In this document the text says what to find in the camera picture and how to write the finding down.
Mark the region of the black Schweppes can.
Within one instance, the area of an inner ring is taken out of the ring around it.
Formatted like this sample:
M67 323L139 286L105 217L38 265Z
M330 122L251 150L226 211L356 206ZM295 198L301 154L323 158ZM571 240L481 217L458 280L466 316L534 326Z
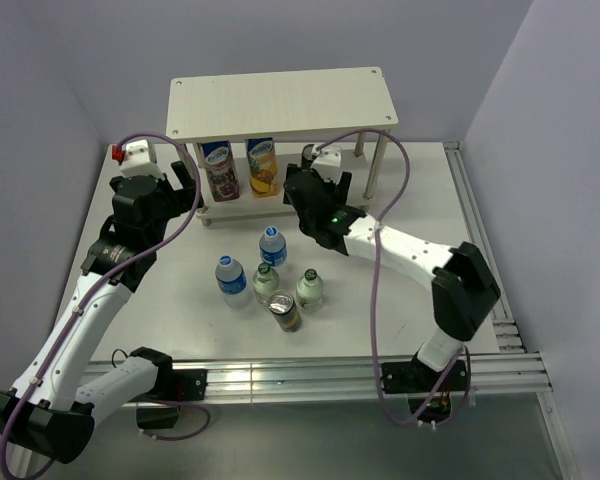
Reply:
M268 309L280 328L287 333L300 329L302 318L294 297L287 291L276 291L268 300Z
M301 169L310 170L315 160L314 155L314 144L307 144L303 147L301 152Z

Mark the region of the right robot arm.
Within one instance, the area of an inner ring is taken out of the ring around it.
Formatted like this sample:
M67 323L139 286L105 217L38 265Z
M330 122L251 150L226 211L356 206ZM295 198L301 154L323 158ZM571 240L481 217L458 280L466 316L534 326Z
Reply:
M436 327L416 354L415 383L432 390L448 374L452 356L471 341L501 298L500 287L480 249L432 243L384 226L370 214L346 204L351 175L338 183L317 171L287 168L284 202L299 218L303 234L318 245L386 266L431 292Z

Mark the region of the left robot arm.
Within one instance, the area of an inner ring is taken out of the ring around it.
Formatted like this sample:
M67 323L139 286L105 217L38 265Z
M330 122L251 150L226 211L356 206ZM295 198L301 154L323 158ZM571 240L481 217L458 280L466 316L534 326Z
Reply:
M169 221L191 214L199 204L184 162L171 168L179 189L163 173L110 181L113 213L89 247L65 312L25 372L0 390L2 447L18 445L68 464L85 449L96 426L124 403L174 395L171 357L148 347L132 351L100 379L80 382L109 325L168 244Z

